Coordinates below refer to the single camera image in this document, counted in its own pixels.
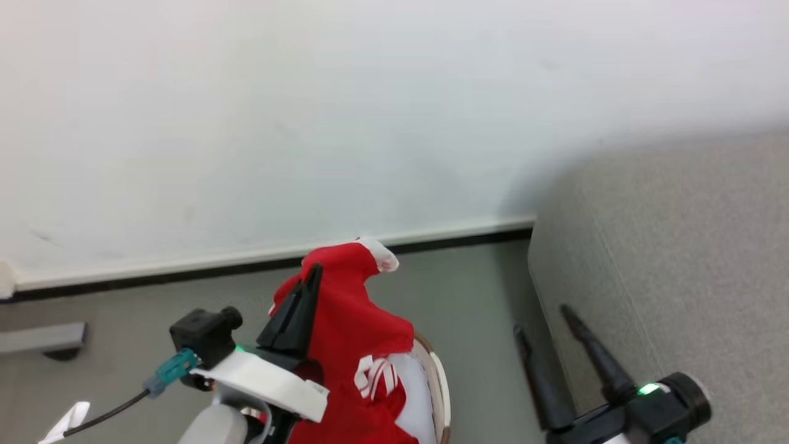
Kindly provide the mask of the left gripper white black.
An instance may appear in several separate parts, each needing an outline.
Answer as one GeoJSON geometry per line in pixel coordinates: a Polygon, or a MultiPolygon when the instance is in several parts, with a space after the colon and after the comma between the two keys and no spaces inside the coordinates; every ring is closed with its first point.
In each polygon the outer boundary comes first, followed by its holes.
{"type": "MultiPolygon", "coordinates": [[[[322,278],[314,263],[304,281],[293,281],[256,338],[259,350],[308,356],[322,278]]],[[[301,363],[283,368],[238,346],[211,370],[197,362],[190,374],[213,400],[190,424],[190,444],[288,444],[299,422],[323,421],[329,390],[295,373],[301,363]]]]}

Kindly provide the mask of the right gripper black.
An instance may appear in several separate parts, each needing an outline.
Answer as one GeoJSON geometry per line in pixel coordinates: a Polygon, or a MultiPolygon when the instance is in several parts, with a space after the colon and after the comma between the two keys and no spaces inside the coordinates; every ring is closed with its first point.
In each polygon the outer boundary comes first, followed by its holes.
{"type": "MultiPolygon", "coordinates": [[[[611,405],[623,405],[637,389],[629,373],[586,326],[571,306],[560,306],[566,325],[586,351],[601,381],[601,393],[611,405]]],[[[633,444],[624,434],[624,410],[601,406],[577,417],[574,408],[563,401],[558,388],[547,376],[538,355],[521,325],[513,327],[518,349],[538,422],[546,430],[546,444],[633,444]]]]}

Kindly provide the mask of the red white clothing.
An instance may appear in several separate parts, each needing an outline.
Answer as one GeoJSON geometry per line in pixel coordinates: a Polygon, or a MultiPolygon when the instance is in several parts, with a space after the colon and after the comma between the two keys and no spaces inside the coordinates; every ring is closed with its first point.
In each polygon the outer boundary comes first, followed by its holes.
{"type": "Polygon", "coordinates": [[[321,422],[299,422],[288,444],[418,444],[396,423],[407,396],[391,360],[412,351],[414,327],[372,303],[366,289],[371,276],[397,270],[398,259],[371,238],[313,250],[276,290],[269,315],[316,264],[323,276],[308,357],[323,368],[327,408],[321,422]]]}

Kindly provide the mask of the laundry basket with wooden rim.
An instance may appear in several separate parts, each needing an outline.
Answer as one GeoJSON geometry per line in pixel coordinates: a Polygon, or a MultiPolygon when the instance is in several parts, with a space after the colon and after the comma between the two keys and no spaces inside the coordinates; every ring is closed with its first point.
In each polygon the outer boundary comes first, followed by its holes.
{"type": "Polygon", "coordinates": [[[449,444],[451,399],[440,358],[416,332],[412,350],[394,355],[394,368],[406,401],[396,419],[398,427],[418,444],[449,444]]]}

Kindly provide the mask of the white black baseboard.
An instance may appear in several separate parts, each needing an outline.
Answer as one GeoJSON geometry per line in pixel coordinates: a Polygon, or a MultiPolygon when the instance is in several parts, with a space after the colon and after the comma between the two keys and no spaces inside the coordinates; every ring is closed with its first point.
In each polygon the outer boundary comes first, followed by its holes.
{"type": "MultiPolygon", "coordinates": [[[[382,236],[380,241],[395,255],[452,249],[466,245],[495,244],[529,238],[535,221],[535,215],[527,215],[498,220],[493,224],[382,236]]],[[[0,263],[0,304],[50,300],[50,298],[108,290],[287,269],[296,267],[312,249],[314,249],[313,245],[296,245],[296,247],[223,253],[203,258],[161,261],[115,269],[97,269],[85,273],[41,276],[24,276],[12,270],[8,264],[0,263]]]]}

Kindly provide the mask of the grey fabric sofa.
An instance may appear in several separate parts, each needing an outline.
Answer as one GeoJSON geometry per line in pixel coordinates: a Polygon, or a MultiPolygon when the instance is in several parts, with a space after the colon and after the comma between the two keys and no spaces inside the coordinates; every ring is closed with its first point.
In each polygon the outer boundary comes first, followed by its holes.
{"type": "Polygon", "coordinates": [[[789,444],[789,132],[584,163],[528,265],[578,410],[604,399],[563,304],[637,382],[701,382],[713,416],[693,444],[789,444]]]}

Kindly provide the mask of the grey furniture foot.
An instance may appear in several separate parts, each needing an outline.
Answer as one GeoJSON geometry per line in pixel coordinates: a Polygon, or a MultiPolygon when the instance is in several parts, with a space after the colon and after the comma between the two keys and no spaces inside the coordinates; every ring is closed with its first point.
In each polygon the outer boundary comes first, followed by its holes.
{"type": "Polygon", "coordinates": [[[39,352],[48,359],[67,362],[79,356],[87,336],[84,321],[0,332],[0,356],[39,352]]]}

